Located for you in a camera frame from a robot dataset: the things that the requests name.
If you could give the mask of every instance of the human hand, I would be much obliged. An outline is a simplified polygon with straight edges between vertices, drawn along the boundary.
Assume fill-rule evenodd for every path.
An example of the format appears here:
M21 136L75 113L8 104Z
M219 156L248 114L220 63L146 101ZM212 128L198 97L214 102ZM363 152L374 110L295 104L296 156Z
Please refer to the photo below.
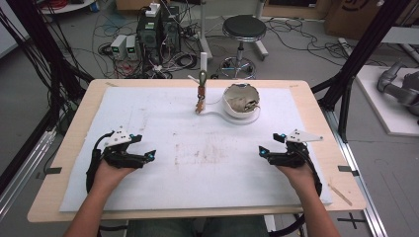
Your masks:
M90 193L99 192L103 195L110 195L121 180L134 170L135 169L133 168L118 169L114 166L110 166L105 160L102 160L96 171L95 182L93 183Z
M298 195L315 191L313 172L307 164L297 168L285 166L277 168L287 176Z

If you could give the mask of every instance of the forearm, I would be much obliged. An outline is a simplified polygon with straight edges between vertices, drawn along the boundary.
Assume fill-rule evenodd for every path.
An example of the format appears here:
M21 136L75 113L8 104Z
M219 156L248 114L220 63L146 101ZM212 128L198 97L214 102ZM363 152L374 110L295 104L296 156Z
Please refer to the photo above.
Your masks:
M92 190L83 201L64 236L96 237L108 196L109 194Z
M315 189L299 192L309 237L340 236Z

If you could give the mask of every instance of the gray machine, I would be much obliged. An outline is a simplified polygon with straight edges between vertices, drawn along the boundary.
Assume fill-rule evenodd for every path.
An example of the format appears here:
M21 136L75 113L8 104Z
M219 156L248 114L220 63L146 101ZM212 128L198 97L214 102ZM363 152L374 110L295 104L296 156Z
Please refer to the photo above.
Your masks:
M406 66L398 61L384 71L378 79L377 88L380 92L396 98L411 114L419 116L419 71L404 76L402 86L397 87L392 81L401 67Z

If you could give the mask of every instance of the metal stool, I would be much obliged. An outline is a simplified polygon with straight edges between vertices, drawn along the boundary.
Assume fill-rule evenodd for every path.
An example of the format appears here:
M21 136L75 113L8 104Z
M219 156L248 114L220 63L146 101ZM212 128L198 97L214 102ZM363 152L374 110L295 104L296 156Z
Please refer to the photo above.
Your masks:
M219 65L219 70L226 77L249 79L255 78L255 64L243 57L243 43L254 42L265 36L266 26L250 15L240 15L225 20L222 25L224 34L234 40L239 40L237 56L225 58Z

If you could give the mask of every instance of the hand-held gripper device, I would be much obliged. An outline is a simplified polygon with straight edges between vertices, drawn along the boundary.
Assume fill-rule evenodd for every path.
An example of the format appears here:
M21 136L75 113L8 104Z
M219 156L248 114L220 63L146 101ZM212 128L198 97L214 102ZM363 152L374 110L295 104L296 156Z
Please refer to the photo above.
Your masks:
M109 139L105 142L105 149L102 153L102 150L98 149L98 145L105 137L109 137ZM131 144L141 141L141 138L141 135L128 134L120 127L119 130L106 133L98 139L92 150L92 160L86 172L86 190L88 193L93 186L95 174L102 159L117 168L134 169L142 168L144 164L154 160L155 150L146 152L144 155L134 155L126 152Z
M309 152L304 142L323 140L323 137L316 136L296 129L288 136L284 134L279 135L277 133L274 133L274 140L279 141L281 143L285 143L287 146L287 152L271 152L267 148L259 146L259 155L267 159L269 164L275 166L287 166L291 168L298 168L307 163L307 165L310 167L313 173L315 189L317 191L317 194L320 196L322 184L314 168L314 165L309 157ZM270 232L269 234L270 236L284 236L291 234L292 232L296 231L302 224L304 224L304 222L304 215L302 215L296 220L295 223L293 223L289 227L279 231Z

